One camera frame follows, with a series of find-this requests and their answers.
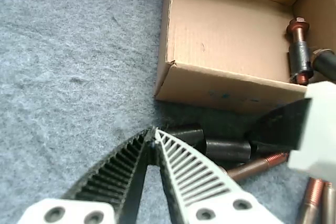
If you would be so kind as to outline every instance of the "cardboard box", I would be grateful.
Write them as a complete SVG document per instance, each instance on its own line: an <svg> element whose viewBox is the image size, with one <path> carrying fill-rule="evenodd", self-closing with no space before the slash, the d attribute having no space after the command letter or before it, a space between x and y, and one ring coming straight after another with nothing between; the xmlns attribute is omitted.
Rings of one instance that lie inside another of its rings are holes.
<svg viewBox="0 0 336 224"><path fill-rule="evenodd" d="M336 51L335 0L164 0L156 99L243 113L302 99L289 83L294 16L310 47Z"/></svg>

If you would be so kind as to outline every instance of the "gray carpet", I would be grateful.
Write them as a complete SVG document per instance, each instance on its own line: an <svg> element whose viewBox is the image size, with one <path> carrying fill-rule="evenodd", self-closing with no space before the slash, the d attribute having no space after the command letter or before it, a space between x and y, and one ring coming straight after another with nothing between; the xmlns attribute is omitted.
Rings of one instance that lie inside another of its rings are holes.
<svg viewBox="0 0 336 224"><path fill-rule="evenodd" d="M150 125L200 122L239 137L254 119L153 100L162 0L0 0L0 220L61 196ZM306 177L285 165L242 182L293 223ZM170 223L149 167L138 223Z"/></svg>

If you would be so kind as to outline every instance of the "hex bolt head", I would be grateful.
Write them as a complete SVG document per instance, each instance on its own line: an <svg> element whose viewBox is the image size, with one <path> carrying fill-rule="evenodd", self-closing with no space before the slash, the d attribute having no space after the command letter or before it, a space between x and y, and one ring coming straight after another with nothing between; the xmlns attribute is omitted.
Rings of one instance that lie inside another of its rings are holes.
<svg viewBox="0 0 336 224"><path fill-rule="evenodd" d="M309 30L309 23L302 17L296 17L289 22L286 31L288 34L292 34L298 28L302 28L303 32L306 33Z"/></svg>

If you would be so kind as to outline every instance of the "ribbed gripper pad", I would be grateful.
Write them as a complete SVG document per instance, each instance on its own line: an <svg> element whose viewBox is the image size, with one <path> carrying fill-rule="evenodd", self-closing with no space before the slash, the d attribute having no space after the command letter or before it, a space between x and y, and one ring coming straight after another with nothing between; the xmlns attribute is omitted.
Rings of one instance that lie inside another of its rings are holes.
<svg viewBox="0 0 336 224"><path fill-rule="evenodd" d="M152 135L152 130L145 130L115 148L79 179L63 198L109 203L117 219L130 211L123 206L128 200L132 201L131 205L140 202L147 167L145 139L151 140ZM138 209L133 211L136 218Z"/></svg>
<svg viewBox="0 0 336 224"><path fill-rule="evenodd" d="M218 166L180 139L157 130L155 143L173 223L187 223L191 204L238 187L235 183L228 187Z"/></svg>

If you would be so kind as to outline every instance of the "screw hole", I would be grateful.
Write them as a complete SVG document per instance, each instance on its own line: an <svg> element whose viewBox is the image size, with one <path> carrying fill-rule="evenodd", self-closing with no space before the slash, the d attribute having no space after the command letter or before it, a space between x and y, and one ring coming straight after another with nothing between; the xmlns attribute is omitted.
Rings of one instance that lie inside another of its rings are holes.
<svg viewBox="0 0 336 224"><path fill-rule="evenodd" d="M46 213L44 219L48 223L54 223L60 220L63 217L64 213L65 209L63 207L54 207Z"/></svg>
<svg viewBox="0 0 336 224"><path fill-rule="evenodd" d="M207 208L201 208L197 211L196 217L198 220L211 220L216 217L215 212Z"/></svg>
<svg viewBox="0 0 336 224"><path fill-rule="evenodd" d="M243 199L238 199L235 202L233 202L233 207L236 210L247 210L252 208L252 205L250 202L243 200Z"/></svg>
<svg viewBox="0 0 336 224"><path fill-rule="evenodd" d="M85 217L85 224L99 224L103 221L104 214L100 211L94 211Z"/></svg>

